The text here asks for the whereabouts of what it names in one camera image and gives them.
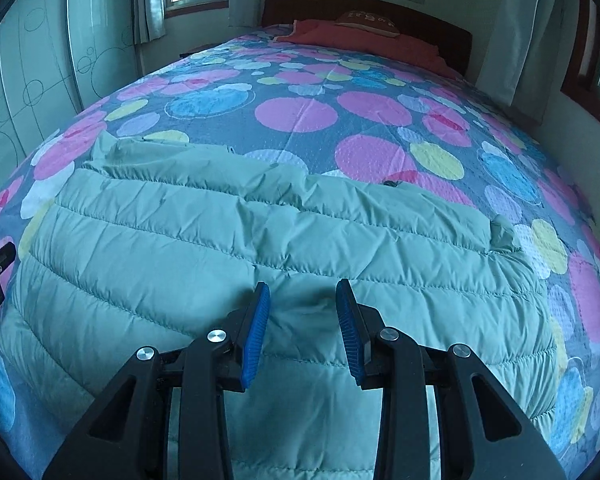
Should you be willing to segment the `light green quilted puffer jacket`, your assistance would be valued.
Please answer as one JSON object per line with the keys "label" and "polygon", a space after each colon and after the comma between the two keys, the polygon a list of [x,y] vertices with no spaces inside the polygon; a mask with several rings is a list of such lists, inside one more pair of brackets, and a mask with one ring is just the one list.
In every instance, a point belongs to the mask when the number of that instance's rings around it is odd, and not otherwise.
{"label": "light green quilted puffer jacket", "polygon": [[540,434],[555,419],[546,288],[513,226],[415,185],[314,176],[225,146],[102,134],[26,227],[0,324],[9,442],[37,474],[149,344],[204,336],[258,283],[271,315],[253,385],[226,398],[241,479],[368,479],[380,396],[351,377],[335,289],[419,344],[467,344]]}

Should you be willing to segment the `glass door wardrobe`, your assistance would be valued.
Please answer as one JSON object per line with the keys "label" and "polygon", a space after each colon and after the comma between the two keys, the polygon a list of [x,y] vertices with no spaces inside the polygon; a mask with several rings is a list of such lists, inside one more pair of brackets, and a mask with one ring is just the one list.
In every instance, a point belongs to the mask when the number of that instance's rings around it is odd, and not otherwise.
{"label": "glass door wardrobe", "polygon": [[138,77],[132,0],[15,0],[0,23],[0,188],[56,129]]}

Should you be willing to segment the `colourful circle pattern bedspread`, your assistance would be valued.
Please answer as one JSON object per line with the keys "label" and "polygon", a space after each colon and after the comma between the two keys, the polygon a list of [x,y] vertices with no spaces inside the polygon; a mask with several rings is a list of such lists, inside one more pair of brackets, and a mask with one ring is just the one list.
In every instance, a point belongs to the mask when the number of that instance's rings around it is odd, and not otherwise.
{"label": "colourful circle pattern bedspread", "polygon": [[[460,78],[367,53],[276,42],[268,27],[196,53],[104,96],[56,129],[0,188],[0,246],[16,260],[22,201],[45,198],[102,134],[225,146],[314,176],[408,183],[502,217],[545,285],[557,350],[555,419],[543,436],[568,478],[600,452],[600,242],[588,202],[539,143]],[[0,435],[10,445],[15,389],[0,355]]]}

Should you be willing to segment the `right window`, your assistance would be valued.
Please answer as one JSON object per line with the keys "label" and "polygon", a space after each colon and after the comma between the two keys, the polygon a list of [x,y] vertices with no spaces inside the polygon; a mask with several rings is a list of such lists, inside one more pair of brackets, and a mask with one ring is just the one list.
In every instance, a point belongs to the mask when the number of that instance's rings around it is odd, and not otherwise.
{"label": "right window", "polygon": [[600,8],[579,0],[576,36],[562,93],[600,123]]}

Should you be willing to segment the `pale right curtain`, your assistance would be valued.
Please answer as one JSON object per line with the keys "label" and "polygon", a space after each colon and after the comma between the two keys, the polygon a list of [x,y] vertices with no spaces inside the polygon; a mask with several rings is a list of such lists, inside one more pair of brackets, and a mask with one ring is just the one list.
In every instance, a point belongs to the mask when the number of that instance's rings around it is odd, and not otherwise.
{"label": "pale right curtain", "polygon": [[502,110],[542,122],[554,77],[562,0],[501,0],[477,88]]}

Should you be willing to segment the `red pillow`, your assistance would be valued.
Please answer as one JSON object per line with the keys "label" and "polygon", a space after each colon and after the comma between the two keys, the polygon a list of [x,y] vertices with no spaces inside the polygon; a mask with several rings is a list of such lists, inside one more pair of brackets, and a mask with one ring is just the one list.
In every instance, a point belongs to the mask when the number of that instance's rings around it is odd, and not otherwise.
{"label": "red pillow", "polygon": [[292,32],[276,36],[275,41],[358,51],[411,64],[446,78],[460,78],[460,73],[439,55],[437,47],[407,35],[386,37],[331,21],[295,20]]}

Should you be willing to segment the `small brown embroidered cushion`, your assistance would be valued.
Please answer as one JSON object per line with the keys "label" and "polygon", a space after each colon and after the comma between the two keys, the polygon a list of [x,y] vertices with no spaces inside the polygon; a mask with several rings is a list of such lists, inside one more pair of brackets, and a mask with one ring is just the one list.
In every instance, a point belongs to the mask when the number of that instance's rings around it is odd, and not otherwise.
{"label": "small brown embroidered cushion", "polygon": [[336,19],[339,26],[364,30],[379,36],[396,38],[400,30],[385,16],[366,11],[348,11]]}

